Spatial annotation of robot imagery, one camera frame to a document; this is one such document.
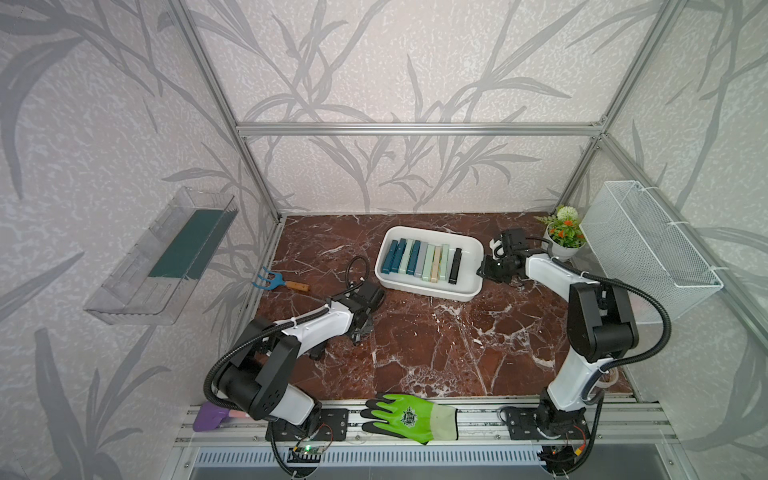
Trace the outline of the beige pruning pliers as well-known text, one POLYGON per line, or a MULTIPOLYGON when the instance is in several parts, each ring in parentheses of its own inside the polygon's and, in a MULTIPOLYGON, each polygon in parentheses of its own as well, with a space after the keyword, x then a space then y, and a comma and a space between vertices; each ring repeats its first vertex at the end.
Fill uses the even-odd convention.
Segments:
POLYGON ((429 277, 429 281, 431 283, 437 283, 439 281, 441 258, 442 258, 442 247, 440 245, 437 245, 434 248, 433 260, 432 260, 430 277, 429 277))

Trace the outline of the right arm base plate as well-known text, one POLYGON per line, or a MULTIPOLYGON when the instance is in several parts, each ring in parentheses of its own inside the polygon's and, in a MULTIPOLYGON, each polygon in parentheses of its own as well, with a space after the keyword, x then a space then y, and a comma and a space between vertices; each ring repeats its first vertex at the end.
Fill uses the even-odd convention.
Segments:
POLYGON ((566 440, 590 438, 585 410, 562 411, 546 406, 523 408, 507 406, 499 417, 512 440, 566 440))

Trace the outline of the light green pliers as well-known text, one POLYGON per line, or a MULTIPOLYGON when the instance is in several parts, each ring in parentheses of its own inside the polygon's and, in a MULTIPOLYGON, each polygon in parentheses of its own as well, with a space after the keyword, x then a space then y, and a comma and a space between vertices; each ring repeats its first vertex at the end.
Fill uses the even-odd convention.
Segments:
POLYGON ((427 255, 426 255, 426 262, 424 265, 423 276, 421 277, 421 279, 426 282, 430 282, 429 277, 430 277, 431 265, 433 260, 434 248, 435 246, 433 244, 429 244, 427 255))
POLYGON ((440 281, 447 280, 449 258, 450 258, 450 246, 448 244, 443 244, 441 246, 441 255, 440 255, 440 263, 439 263, 439 280, 440 281))

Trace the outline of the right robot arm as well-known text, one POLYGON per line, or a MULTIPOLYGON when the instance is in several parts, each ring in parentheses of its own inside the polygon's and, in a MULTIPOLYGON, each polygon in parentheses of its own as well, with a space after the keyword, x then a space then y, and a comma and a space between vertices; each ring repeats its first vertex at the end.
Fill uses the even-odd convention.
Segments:
POLYGON ((529 245, 520 228, 508 229, 490 242, 491 252, 477 275, 496 283, 530 279, 568 302, 566 335, 569 352, 555 379, 539 396, 536 407, 505 407, 500 417, 513 440, 559 440, 585 423, 589 405, 603 400, 598 380, 620 366, 649 359, 667 345, 671 317, 662 303, 647 292, 621 280, 586 271, 552 255, 553 243, 544 248, 529 245), (647 302, 661 319, 663 330, 654 346, 628 356, 640 335, 631 297, 647 302))

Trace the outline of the teal pruning pliers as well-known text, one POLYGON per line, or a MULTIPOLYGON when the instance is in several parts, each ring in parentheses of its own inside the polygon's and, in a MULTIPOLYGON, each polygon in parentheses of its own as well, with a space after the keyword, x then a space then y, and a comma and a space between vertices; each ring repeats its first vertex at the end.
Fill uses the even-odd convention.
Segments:
POLYGON ((407 240, 405 238, 401 238, 398 242, 397 248, 395 250, 392 265, 390 267, 391 273, 398 273, 400 269, 400 265, 402 262, 402 257, 404 255, 404 251, 406 249, 407 240))
POLYGON ((398 240, 392 240, 388 249, 388 252, 384 258, 384 261, 381 266, 381 273, 382 274, 389 274, 392 268, 392 264, 394 261, 394 257, 396 255, 397 249, 398 249, 399 241, 398 240))
POLYGON ((411 246, 410 256, 406 268, 406 274, 413 276, 415 274, 416 266, 418 263, 419 252, 421 249, 421 241, 415 240, 411 246))

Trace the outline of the white rectangular storage box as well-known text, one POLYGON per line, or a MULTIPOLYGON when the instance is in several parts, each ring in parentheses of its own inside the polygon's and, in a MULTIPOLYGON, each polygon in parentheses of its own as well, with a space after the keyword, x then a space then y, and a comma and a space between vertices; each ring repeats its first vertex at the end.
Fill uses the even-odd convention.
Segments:
POLYGON ((375 275, 389 289, 468 302, 482 289, 483 257, 473 237, 395 226, 384 237, 375 275))

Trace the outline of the grey pruning pliers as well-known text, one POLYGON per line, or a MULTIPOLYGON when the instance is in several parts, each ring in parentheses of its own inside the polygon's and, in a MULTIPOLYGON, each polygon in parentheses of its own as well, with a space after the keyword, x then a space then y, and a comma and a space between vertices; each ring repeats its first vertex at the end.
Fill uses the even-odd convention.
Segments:
POLYGON ((417 261, 414 269, 414 276, 417 278, 421 278, 423 276, 428 247, 429 247, 429 244, 427 242, 421 242, 419 244, 419 251, 418 251, 417 261))

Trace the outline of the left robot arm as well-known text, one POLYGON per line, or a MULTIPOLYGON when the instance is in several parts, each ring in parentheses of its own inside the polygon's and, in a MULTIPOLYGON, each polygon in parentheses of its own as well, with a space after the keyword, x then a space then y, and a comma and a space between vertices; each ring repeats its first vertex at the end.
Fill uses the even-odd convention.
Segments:
POLYGON ((308 313, 270 322, 253 319, 230 351, 220 357, 203 380, 207 402, 266 420, 273 430, 283 424, 301 439, 321 429, 322 404, 290 383, 298 359, 317 360, 328 342, 347 337, 358 345, 373 331, 373 314, 385 292, 369 280, 369 260, 357 255, 347 264, 346 287, 308 313))

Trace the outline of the mint green pruning pliers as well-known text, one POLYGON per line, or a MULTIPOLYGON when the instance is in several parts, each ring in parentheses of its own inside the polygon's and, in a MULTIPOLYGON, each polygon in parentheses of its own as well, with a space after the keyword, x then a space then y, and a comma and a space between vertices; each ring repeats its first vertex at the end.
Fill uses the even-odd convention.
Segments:
POLYGON ((403 255, 398 267, 398 273, 399 274, 406 274, 408 265, 410 262, 410 256, 413 248, 414 240, 413 239, 407 239, 405 244, 405 249, 403 251, 403 255))

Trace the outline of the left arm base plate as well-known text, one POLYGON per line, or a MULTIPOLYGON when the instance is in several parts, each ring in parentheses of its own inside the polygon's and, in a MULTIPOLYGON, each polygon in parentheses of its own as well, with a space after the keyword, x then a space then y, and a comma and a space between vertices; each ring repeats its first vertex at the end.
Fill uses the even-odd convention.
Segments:
POLYGON ((349 410, 345 408, 321 408, 313 412, 310 418, 299 426, 279 419, 270 422, 266 433, 268 441, 297 442, 301 439, 311 441, 343 441, 349 426, 349 410))

